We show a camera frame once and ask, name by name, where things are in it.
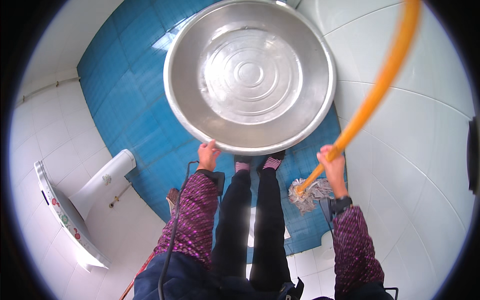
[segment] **black cable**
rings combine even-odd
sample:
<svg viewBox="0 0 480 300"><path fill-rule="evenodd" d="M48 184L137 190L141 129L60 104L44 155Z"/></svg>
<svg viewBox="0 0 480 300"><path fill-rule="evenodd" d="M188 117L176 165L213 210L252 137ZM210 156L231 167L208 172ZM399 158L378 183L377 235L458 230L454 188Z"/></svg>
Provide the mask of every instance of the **black cable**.
<svg viewBox="0 0 480 300"><path fill-rule="evenodd" d="M177 201L175 202L175 219L173 220L172 235L170 237L170 244L168 245L168 249L167 249L167 257L165 258L165 262L163 263L162 274L160 275L160 279L158 280L158 297L160 298L160 300L165 299L163 295L163 280L165 278L165 275L167 274L168 265L170 264L170 257L172 256L172 252L173 252L173 245L175 243L175 235L177 234L177 226L179 222L179 210L180 210L180 197L188 181L190 164L193 164L193 163L198 163L198 160L191 161L188 163L187 174L185 175L185 180L181 185L179 195L177 196Z"/></svg>
<svg viewBox="0 0 480 300"><path fill-rule="evenodd" d="M320 203L319 203L319 206L322 209L322 213L324 214L325 222L327 222L328 228L330 229L330 233L332 234L332 238L333 238L333 230L332 230L332 227L330 226L330 222L328 222L327 215L325 214L324 208L322 207L322 205Z"/></svg>

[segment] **wristwatch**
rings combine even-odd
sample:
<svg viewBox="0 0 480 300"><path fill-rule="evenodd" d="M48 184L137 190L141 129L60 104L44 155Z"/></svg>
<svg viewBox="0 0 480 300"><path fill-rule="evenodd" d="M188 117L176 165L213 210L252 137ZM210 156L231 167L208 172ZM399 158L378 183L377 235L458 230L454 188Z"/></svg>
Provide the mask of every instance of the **wristwatch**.
<svg viewBox="0 0 480 300"><path fill-rule="evenodd" d="M342 214L352 204L352 198L350 198L349 196L342 196L338 199L335 199L335 203L332 205L332 209L334 213L338 216Z"/></svg>

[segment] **bathroom floor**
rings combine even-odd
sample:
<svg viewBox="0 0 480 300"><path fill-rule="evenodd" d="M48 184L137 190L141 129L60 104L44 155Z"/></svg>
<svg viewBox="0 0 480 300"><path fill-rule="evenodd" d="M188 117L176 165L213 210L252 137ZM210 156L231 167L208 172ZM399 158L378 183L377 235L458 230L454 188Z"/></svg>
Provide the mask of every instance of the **bathroom floor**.
<svg viewBox="0 0 480 300"><path fill-rule="evenodd" d="M197 159L199 141L176 120L165 97L163 65L182 20L212 4L212 0L125 0L100 28L77 70L90 113L113 156L129 149L137 167L127 179L164 221L170 218L165 200L170 188L180 188L189 161ZM322 211L300 216L288 200L295 178L306 178L317 165L316 152L340 133L335 107L304 141L287 150L277 172L286 227L287 255L315 248L328 231ZM256 157L254 163L262 158ZM233 155L223 153L217 170L225 172L225 190L234 174ZM252 168L252 206L258 176ZM252 248L248 261L251 262Z"/></svg>

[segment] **right hand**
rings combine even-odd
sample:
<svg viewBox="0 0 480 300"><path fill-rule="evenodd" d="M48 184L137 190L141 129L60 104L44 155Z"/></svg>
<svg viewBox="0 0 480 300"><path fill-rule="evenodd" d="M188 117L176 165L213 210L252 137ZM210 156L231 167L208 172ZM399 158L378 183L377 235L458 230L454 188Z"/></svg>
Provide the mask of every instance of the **right hand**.
<svg viewBox="0 0 480 300"><path fill-rule="evenodd" d="M328 162L325 155L332 149L332 145L325 145L320 148L320 152L317 153L318 161L324 166L327 180L332 187L335 198L338 199L343 196L348 196L347 188L345 187L345 181L343 180L343 173L345 169L345 157L343 155L337 156L331 162Z"/></svg>
<svg viewBox="0 0 480 300"><path fill-rule="evenodd" d="M216 158L220 155L220 150L215 148L215 140L211 140L208 144L201 144L198 147L198 168L213 172L216 167Z"/></svg>

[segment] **black shoe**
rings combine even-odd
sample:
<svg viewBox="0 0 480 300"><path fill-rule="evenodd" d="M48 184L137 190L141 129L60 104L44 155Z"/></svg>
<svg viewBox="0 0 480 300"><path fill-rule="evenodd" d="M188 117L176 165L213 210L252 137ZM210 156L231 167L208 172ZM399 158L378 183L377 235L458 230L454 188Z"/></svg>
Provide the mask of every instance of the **black shoe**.
<svg viewBox="0 0 480 300"><path fill-rule="evenodd" d="M264 165L265 163L267 162L267 159L271 157L271 158L275 158L275 159L278 159L278 160L282 160L285 158L285 150L282 150L282 151L279 151L279 152L276 152L276 153L273 153L273 154L269 154L267 155L267 157L265 157L264 161L258 165L257 167L257 174L258 174L258 177L260 177L260 171L262 171L264 169Z"/></svg>

